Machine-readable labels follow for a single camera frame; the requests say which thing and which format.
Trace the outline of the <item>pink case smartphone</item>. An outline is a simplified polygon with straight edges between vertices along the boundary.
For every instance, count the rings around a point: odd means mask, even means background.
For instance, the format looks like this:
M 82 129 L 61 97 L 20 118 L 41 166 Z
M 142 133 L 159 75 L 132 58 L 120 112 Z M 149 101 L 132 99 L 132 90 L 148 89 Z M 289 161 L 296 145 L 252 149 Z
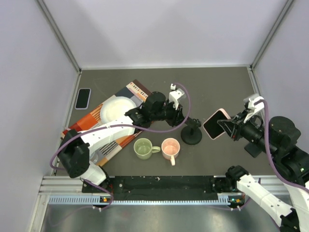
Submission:
M 218 109 L 213 113 L 202 125 L 207 135 L 215 140 L 225 133 L 224 129 L 218 124 L 219 120 L 231 119 L 230 115 L 223 108 Z

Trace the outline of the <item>black round-base phone stand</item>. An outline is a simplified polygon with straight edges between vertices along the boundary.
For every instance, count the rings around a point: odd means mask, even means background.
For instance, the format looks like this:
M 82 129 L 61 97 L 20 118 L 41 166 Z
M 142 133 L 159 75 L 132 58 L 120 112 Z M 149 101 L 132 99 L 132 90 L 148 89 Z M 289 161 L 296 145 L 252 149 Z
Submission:
M 185 124 L 186 126 L 181 131 L 182 141 L 187 145 L 197 145 L 202 140 L 200 120 L 189 117 Z

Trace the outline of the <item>black folding phone stand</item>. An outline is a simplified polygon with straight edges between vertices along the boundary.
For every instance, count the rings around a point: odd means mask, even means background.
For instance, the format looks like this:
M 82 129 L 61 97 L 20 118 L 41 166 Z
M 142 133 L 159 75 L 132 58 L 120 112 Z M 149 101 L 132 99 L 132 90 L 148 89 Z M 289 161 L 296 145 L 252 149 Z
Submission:
M 258 157 L 261 153 L 262 150 L 255 144 L 253 143 L 248 143 L 245 147 L 244 147 L 245 151 L 250 154 L 253 158 Z

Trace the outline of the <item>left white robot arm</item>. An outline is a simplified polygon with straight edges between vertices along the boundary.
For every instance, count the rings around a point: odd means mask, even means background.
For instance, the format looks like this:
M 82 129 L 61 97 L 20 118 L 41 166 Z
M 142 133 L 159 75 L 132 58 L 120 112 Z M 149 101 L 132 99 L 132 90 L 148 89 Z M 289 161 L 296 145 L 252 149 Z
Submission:
M 99 148 L 119 138 L 147 131 L 155 121 L 166 121 L 172 127 L 185 119 L 179 99 L 184 92 L 172 90 L 168 97 L 153 92 L 141 105 L 126 97 L 115 97 L 103 104 L 100 117 L 104 124 L 91 130 L 70 130 L 65 135 L 57 157 L 70 178 L 80 177 L 92 182 L 98 191 L 106 191 L 109 179 L 102 168 L 95 165 L 90 156 Z

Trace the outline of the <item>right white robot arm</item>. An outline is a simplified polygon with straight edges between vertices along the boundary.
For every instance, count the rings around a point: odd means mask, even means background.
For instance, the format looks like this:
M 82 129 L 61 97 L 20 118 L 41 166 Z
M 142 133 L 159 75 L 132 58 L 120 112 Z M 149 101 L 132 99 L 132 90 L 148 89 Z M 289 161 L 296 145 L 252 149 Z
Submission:
M 301 135 L 288 118 L 273 117 L 257 126 L 245 120 L 240 113 L 234 118 L 217 119 L 220 126 L 234 141 L 249 141 L 245 150 L 253 157 L 266 152 L 269 165 L 287 188 L 292 205 L 280 203 L 253 176 L 241 166 L 232 166 L 226 172 L 225 185 L 230 191 L 241 191 L 259 204 L 276 222 L 282 232 L 309 230 L 309 155 L 296 146 Z

